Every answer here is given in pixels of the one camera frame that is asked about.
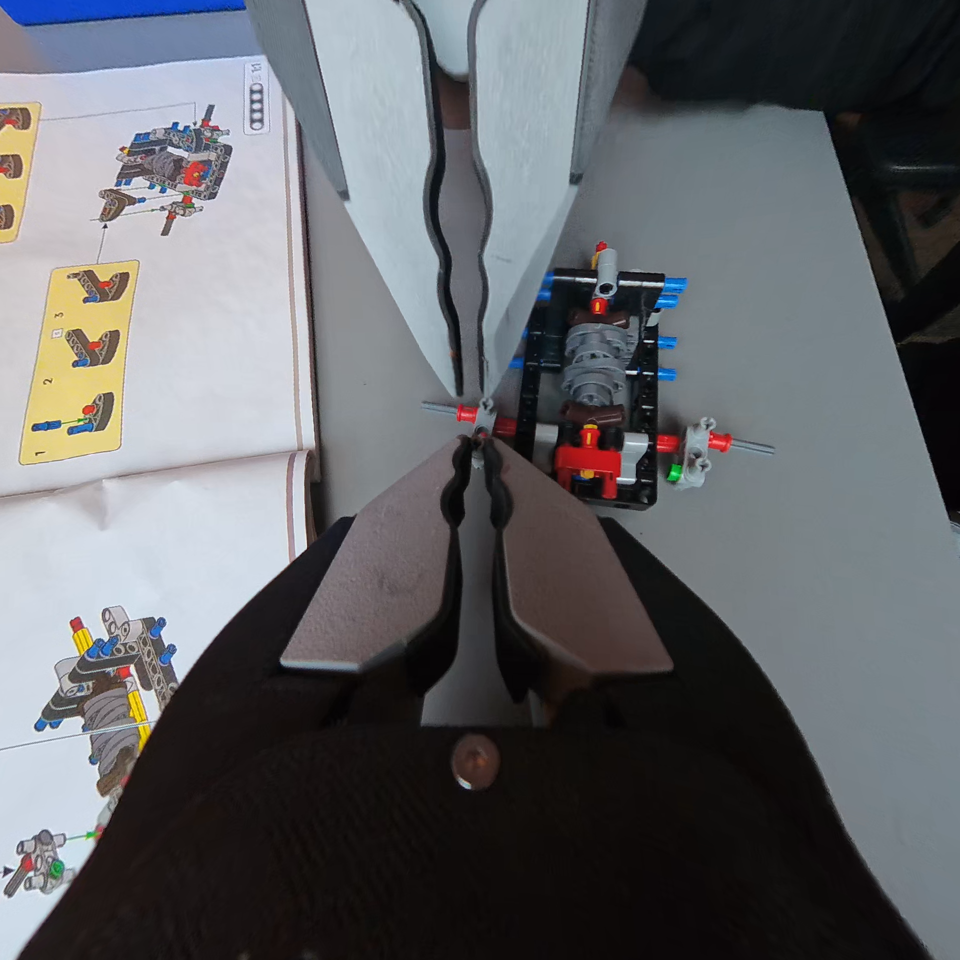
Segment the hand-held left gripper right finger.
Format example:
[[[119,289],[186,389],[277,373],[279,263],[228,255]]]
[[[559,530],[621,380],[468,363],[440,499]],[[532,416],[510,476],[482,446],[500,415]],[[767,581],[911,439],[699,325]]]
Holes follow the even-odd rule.
[[[504,441],[482,442],[494,644],[513,702],[558,709],[606,682],[668,676],[674,661],[596,514]]]

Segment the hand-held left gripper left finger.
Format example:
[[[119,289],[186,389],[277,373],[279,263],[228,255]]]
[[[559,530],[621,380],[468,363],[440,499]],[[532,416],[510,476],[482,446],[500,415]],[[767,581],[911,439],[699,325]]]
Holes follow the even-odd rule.
[[[352,519],[280,657],[354,681],[396,677],[422,698],[450,669],[462,595],[459,526],[474,444],[450,440]]]

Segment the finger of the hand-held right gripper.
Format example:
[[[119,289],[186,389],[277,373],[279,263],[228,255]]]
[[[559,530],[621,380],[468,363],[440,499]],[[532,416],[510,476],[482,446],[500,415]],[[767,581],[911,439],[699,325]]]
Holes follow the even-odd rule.
[[[486,1],[470,15],[471,135],[486,204],[478,317],[486,397],[521,342],[575,197],[590,10],[587,1]]]
[[[446,167],[436,64],[412,2],[306,2],[342,164],[344,206],[443,387],[463,391],[451,255],[439,217]]]

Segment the grey lego knuckle with axle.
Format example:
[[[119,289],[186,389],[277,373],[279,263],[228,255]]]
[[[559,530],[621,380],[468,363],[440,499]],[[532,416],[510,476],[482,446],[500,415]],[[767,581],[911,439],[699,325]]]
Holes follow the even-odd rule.
[[[700,489],[713,468],[714,453],[731,451],[774,456],[773,446],[754,440],[737,438],[717,429],[714,418],[704,416],[687,426],[682,434],[657,434],[658,454],[670,454],[673,460],[666,473],[666,482],[677,491]]]
[[[481,399],[477,406],[422,401],[420,408],[426,412],[447,416],[461,425],[472,427],[471,436],[476,441],[489,439],[495,434],[497,411],[490,398]]]

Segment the black lego chassis assembly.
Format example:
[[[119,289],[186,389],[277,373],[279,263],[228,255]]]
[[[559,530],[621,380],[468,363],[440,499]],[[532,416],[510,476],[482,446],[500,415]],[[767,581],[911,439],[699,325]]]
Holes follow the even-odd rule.
[[[676,370],[660,331],[689,280],[626,270],[606,242],[588,267],[546,271],[510,362],[521,373],[515,415],[495,435],[574,497],[644,511],[658,499],[659,459],[676,438],[658,429],[659,390]]]

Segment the person's right forearm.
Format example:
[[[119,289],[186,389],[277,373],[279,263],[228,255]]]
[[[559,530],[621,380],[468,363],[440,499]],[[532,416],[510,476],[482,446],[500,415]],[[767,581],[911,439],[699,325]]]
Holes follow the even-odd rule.
[[[628,63],[670,101],[935,112],[958,99],[959,3],[648,2]]]

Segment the lego instruction booklet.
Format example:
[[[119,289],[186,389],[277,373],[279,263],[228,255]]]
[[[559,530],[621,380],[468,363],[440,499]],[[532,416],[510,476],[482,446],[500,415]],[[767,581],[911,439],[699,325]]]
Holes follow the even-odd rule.
[[[306,547],[301,149],[259,56],[2,75],[2,939]]]

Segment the blue flat object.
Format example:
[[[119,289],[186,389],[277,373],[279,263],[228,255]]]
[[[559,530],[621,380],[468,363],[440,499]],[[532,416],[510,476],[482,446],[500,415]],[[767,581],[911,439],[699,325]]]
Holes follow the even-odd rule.
[[[21,26],[52,26],[118,19],[233,13],[245,1],[2,1],[2,10]]]

